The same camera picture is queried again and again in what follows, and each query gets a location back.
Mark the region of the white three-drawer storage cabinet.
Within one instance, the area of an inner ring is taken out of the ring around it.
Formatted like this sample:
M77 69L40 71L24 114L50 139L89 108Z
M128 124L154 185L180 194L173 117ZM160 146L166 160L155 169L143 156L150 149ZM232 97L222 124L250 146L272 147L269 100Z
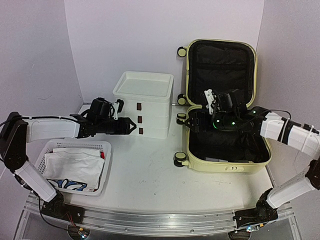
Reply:
M174 76L168 73L126 71L112 93L124 101L120 117L135 124L132 136L166 139L168 137Z

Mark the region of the red printed t-shirt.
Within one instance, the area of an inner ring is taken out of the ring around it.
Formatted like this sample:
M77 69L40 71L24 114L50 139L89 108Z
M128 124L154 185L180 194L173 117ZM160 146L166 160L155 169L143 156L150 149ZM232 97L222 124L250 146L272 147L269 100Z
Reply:
M102 159L105 159L105 154L104 154L103 151L100 152L100 157L101 157Z

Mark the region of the pale yellow hard-shell suitcase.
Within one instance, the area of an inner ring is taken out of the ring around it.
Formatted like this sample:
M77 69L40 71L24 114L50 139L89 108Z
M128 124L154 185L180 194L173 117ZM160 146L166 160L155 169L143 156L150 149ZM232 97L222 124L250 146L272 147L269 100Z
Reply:
M204 91L228 93L240 90L249 110L257 92L258 60L247 43L217 39L197 39L177 49L186 59L186 91L177 97L179 105L188 105L176 122L186 129L186 150L174 154L177 167L207 173L255 173L272 158L269 142L247 131L211 130L193 132L185 124L190 112L207 105Z

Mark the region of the white perforated plastic basket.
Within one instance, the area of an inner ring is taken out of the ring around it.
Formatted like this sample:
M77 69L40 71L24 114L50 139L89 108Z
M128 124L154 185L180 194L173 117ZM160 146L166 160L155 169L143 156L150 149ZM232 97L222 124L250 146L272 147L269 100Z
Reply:
M111 150L107 141L53 139L46 143L35 166L61 192L99 196L108 182Z

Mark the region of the white blue-print t-shirt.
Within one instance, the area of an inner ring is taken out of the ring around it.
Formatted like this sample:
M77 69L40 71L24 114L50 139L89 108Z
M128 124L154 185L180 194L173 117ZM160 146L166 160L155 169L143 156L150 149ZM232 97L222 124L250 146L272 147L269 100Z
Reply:
M105 160L98 149L55 148L44 155L43 177L56 188L94 192L99 188Z

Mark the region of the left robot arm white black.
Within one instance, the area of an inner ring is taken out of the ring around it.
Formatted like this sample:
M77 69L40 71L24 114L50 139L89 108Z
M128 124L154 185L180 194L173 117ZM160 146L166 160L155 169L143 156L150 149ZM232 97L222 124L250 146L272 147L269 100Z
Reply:
M55 218L61 219L67 214L67 207L57 199L60 192L30 163L27 144L38 140L83 139L96 134L129 135L137 125L129 117L118 116L123 106L123 100L111 103L98 97L89 109L69 117L23 116L16 111L11 112L0 125L0 160L48 203L47 209Z

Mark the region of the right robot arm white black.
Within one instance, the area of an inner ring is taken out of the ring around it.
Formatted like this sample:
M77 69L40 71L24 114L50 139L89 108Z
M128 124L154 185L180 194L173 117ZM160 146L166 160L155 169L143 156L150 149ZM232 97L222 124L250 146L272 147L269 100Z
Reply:
M270 190L264 202L252 209L252 218L262 222L272 209L277 209L307 192L320 188L320 132L314 126L300 124L269 110L256 106L248 109L239 89L217 93L204 91L207 105L189 114L185 125L195 133L218 130L246 131L265 139L276 140L312 157L302 172Z

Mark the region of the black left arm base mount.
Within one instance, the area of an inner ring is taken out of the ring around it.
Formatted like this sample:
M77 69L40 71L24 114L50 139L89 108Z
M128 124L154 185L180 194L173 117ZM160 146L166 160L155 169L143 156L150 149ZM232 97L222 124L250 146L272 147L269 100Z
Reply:
M55 219L81 224L84 219L85 209L80 206L64 203L63 194L56 190L56 196L52 200L43 202L40 213Z

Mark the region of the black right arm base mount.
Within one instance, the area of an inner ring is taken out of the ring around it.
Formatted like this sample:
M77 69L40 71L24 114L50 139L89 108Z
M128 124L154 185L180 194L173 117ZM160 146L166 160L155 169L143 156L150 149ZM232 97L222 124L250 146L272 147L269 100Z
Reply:
M254 208L237 210L234 213L233 220L236 221L236 227L247 227L256 224L265 224L278 219L277 208L272 208L267 203L268 194L272 188L266 190L257 201Z

